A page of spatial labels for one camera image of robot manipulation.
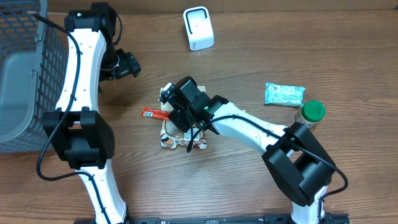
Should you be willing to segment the beige nut pouch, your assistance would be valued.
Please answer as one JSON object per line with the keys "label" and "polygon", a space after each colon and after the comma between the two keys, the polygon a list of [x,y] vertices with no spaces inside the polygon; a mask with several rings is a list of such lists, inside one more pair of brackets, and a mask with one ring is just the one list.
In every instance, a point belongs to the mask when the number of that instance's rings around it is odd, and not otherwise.
{"label": "beige nut pouch", "polygon": [[[179,130],[171,121],[163,120],[160,130],[160,145],[171,149],[177,147],[187,147],[190,141],[190,131],[186,133]],[[207,140],[205,133],[201,131],[193,140],[193,148],[205,149]]]}

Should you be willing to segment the red coffee stick sachet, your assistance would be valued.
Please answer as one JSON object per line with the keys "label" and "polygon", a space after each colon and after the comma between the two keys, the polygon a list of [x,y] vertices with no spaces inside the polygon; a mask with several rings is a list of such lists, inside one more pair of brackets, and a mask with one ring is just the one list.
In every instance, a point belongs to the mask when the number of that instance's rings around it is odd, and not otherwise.
{"label": "red coffee stick sachet", "polygon": [[162,110],[148,108],[148,107],[144,107],[142,109],[141,116],[154,118],[154,119],[160,119],[160,120],[169,120],[169,118],[168,118],[169,112],[168,111],[162,111]]}

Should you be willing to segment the teal snack packet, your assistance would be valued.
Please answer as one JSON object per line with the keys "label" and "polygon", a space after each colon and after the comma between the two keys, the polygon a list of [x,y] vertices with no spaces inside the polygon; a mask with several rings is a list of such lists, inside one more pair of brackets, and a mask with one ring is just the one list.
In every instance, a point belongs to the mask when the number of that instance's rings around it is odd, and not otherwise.
{"label": "teal snack packet", "polygon": [[266,83],[265,104],[284,106],[302,106],[305,88],[302,86],[277,85]]}

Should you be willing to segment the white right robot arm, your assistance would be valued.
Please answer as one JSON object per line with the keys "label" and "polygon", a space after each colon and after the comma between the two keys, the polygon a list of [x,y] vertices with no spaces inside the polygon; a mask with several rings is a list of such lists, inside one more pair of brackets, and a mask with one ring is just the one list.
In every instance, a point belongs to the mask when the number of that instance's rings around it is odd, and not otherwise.
{"label": "white right robot arm", "polygon": [[303,124],[286,127],[263,121],[222,96],[210,98],[190,77],[168,83],[159,100],[172,107],[169,120],[181,131],[196,126],[198,131],[237,139],[257,151],[280,191],[292,202],[289,222],[324,222],[323,202],[337,168]]}

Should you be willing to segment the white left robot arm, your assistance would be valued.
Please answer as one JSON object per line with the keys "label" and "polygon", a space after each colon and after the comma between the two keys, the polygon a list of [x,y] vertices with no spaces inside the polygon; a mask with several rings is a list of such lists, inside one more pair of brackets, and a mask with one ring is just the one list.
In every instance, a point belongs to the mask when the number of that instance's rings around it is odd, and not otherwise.
{"label": "white left robot arm", "polygon": [[[115,138],[100,115],[100,82],[136,77],[141,66],[131,52],[116,49],[121,38],[120,16],[106,2],[94,2],[89,10],[72,10],[64,26],[41,17],[40,22],[68,36],[65,80],[55,109],[45,112],[42,126],[49,137],[41,150],[36,171],[41,179],[56,181],[79,176],[95,210],[93,223],[131,223],[128,207],[120,196],[112,169]],[[52,146],[71,173],[46,177],[41,163]]]}

